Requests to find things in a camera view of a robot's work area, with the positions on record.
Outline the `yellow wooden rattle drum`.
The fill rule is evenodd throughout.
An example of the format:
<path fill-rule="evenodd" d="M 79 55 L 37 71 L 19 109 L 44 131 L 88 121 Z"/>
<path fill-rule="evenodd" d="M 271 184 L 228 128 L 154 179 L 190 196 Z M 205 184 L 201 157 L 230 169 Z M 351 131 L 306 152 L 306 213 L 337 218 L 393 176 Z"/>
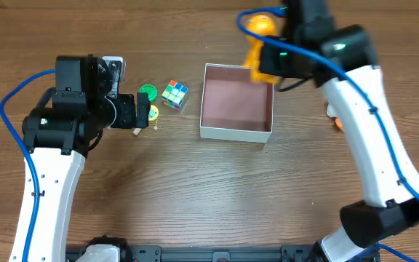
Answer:
<path fill-rule="evenodd" d="M 148 114 L 148 120 L 150 122 L 154 123 L 154 127 L 153 127 L 154 131 L 158 130 L 158 127 L 157 127 L 158 118 L 159 118 L 158 108 L 155 105 L 151 105 L 151 109 L 150 109 L 149 114 Z M 140 131 L 141 131 L 141 128 L 135 128 L 132 131 L 132 134 L 135 135 L 135 136 L 138 136 Z"/>

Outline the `green round toy disc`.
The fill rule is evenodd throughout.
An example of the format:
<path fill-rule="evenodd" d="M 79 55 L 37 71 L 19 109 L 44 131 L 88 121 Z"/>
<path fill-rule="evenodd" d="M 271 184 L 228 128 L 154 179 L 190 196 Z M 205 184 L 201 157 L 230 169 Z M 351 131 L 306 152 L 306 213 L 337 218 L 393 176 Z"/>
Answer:
<path fill-rule="evenodd" d="M 148 95 L 148 99 L 150 100 L 150 103 L 154 103 L 158 97 L 158 90 L 152 84 L 144 84 L 140 88 L 139 92 L 146 93 Z"/>

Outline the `colourful puzzle cube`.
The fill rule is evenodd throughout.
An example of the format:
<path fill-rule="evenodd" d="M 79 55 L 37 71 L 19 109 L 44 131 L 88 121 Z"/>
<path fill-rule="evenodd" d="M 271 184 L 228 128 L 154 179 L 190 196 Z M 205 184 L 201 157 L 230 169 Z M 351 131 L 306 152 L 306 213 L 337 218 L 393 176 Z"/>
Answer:
<path fill-rule="evenodd" d="M 187 86 L 171 80 L 161 94 L 161 98 L 165 105 L 177 111 L 181 111 L 188 99 L 188 94 L 189 91 Z"/>

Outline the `orange dinosaur toy figure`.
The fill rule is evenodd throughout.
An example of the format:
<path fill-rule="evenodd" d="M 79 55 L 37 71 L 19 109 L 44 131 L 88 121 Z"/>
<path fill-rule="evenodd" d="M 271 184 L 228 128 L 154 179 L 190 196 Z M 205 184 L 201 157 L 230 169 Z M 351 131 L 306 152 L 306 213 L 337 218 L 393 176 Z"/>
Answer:
<path fill-rule="evenodd" d="M 267 15 L 256 15 L 251 17 L 246 23 L 246 29 L 259 36 L 272 36 L 276 33 L 274 20 Z M 244 67 L 250 69 L 250 78 L 252 82 L 266 82 L 278 84 L 279 77 L 261 73 L 260 53 L 264 43 L 252 36 L 247 36 L 250 43 L 250 50 L 244 61 Z"/>

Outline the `white yellow duck plush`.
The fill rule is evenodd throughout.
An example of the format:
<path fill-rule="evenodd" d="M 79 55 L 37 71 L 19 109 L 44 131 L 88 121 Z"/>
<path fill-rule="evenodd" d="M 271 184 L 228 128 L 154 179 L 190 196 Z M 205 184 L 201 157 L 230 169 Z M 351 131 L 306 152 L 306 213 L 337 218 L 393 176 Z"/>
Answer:
<path fill-rule="evenodd" d="M 326 115 L 334 122 L 335 127 L 342 132 L 343 131 L 342 122 L 338 118 L 338 116 L 335 112 L 335 109 L 329 103 L 327 104 Z"/>

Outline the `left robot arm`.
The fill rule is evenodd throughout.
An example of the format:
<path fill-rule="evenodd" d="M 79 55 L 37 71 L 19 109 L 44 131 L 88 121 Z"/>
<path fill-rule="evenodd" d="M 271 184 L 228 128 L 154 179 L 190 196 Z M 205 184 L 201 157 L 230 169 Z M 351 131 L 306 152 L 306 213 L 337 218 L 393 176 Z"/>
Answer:
<path fill-rule="evenodd" d="M 25 160 L 25 185 L 11 261 L 65 261 L 76 186 L 88 154 L 106 129 L 144 129 L 151 102 L 144 92 L 121 94 L 125 62 L 119 56 L 59 56 L 55 68 L 20 84 L 55 75 L 23 120 L 21 134 L 1 117 Z"/>

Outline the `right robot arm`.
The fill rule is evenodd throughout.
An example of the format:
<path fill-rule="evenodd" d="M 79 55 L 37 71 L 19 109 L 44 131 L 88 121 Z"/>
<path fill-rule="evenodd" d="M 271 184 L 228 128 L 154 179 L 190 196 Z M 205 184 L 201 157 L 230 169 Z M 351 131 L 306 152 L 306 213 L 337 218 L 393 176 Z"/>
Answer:
<path fill-rule="evenodd" d="M 388 107 L 377 55 L 363 27 L 336 26 L 325 1 L 285 1 L 270 13 L 285 27 L 261 39 L 260 71 L 314 81 L 343 125 L 362 181 L 362 200 L 341 208 L 340 228 L 308 259 L 358 258 L 419 224 L 419 173 Z"/>

